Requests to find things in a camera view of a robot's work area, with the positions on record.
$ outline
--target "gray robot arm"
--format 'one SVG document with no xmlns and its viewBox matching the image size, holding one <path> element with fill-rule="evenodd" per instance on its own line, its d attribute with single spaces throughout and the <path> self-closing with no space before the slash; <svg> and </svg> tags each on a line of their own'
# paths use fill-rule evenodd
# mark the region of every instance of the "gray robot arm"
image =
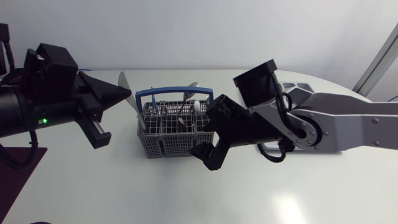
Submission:
<svg viewBox="0 0 398 224">
<path fill-rule="evenodd" d="M 236 78 L 247 109 L 225 95 L 208 107 L 206 131 L 220 137 L 214 147 L 202 143 L 190 150 L 210 170 L 221 167 L 231 147 L 278 141 L 280 158 L 262 154 L 272 162 L 284 160 L 297 148 L 312 152 L 338 152 L 358 146 L 398 149 L 398 104 L 369 103 L 352 96 L 314 93 L 310 86 L 282 85 L 270 60 Z"/>
</svg>

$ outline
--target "white table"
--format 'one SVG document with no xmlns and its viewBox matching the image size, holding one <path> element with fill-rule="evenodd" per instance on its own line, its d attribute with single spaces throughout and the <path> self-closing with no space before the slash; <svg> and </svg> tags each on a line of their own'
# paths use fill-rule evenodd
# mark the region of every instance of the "white table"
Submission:
<svg viewBox="0 0 398 224">
<path fill-rule="evenodd" d="M 232 80 L 243 72 L 126 75 L 133 91 L 196 81 L 215 97 L 224 93 L 244 105 Z M 113 84 L 119 73 L 88 72 Z M 298 73 L 277 71 L 277 77 L 308 82 L 315 91 L 354 94 Z M 179 99 L 182 94 L 157 96 Z M 112 139 L 96 150 L 76 123 L 37 131 L 48 151 L 4 223 L 398 223 L 398 151 L 358 147 L 341 154 L 288 154 L 274 164 L 256 146 L 245 146 L 230 149 L 222 168 L 211 172 L 194 157 L 147 159 L 136 136 L 136 114 L 125 101 L 104 113 L 102 127 Z M 27 146 L 29 135 L 0 140 Z"/>
</svg>

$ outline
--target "gray plastic basket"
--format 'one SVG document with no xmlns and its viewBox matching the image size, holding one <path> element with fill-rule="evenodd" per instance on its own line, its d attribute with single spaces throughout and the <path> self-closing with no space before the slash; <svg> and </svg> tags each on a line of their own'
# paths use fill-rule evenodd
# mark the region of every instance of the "gray plastic basket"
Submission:
<svg viewBox="0 0 398 224">
<path fill-rule="evenodd" d="M 199 100 L 199 112 L 193 109 L 194 102 L 195 100 L 186 101 L 181 112 L 179 110 L 183 101 L 159 101 L 155 107 L 153 103 L 144 104 L 142 117 L 147 129 L 144 130 L 138 122 L 137 135 L 148 158 L 190 156 L 189 149 L 197 144 L 213 142 L 214 132 L 203 130 L 210 122 L 206 115 L 206 102 Z M 178 118 L 182 118 L 186 125 L 182 125 Z"/>
</svg>

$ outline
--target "white wall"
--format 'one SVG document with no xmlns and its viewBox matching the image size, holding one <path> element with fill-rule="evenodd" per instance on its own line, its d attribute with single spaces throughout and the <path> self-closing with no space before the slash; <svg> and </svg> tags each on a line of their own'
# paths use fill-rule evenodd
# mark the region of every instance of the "white wall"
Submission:
<svg viewBox="0 0 398 224">
<path fill-rule="evenodd" d="M 0 21 L 19 66 L 27 48 L 45 42 L 93 70 L 249 69 L 274 58 L 279 69 L 352 88 L 397 24 L 397 8 L 396 0 L 2 0 Z M 371 96 L 395 94 L 381 89 Z"/>
</svg>

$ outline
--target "cutlery basket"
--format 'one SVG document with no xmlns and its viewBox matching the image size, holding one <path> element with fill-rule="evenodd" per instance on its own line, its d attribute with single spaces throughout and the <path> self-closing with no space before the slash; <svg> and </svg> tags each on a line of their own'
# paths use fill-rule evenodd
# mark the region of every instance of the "cutlery basket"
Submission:
<svg viewBox="0 0 398 224">
<path fill-rule="evenodd" d="M 142 96 L 171 92 L 205 93 L 209 94 L 210 102 L 213 101 L 213 90 L 209 88 L 182 86 L 138 91 L 137 107 L 147 127 L 144 130 L 138 122 L 137 135 L 148 158 L 190 156 L 189 149 L 197 144 L 213 142 L 214 132 L 203 130 L 210 122 L 206 100 L 198 100 L 199 112 L 194 109 L 195 100 L 187 100 L 185 104 L 183 101 L 153 101 L 141 106 Z"/>
</svg>

